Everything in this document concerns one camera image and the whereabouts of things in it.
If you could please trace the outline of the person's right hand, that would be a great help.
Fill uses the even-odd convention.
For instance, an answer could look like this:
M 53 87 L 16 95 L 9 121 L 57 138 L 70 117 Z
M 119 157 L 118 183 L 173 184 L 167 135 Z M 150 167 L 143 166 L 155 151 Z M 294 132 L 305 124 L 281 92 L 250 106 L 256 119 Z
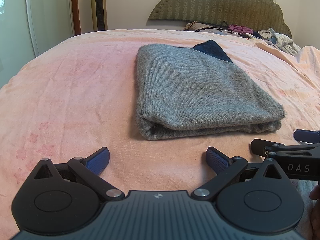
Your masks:
M 317 184 L 313 190 L 310 192 L 310 199 L 315 200 L 316 204 L 313 207 L 313 211 L 311 213 L 311 224 L 313 228 L 313 235 L 319 238 L 320 231 L 320 189 L 319 184 Z

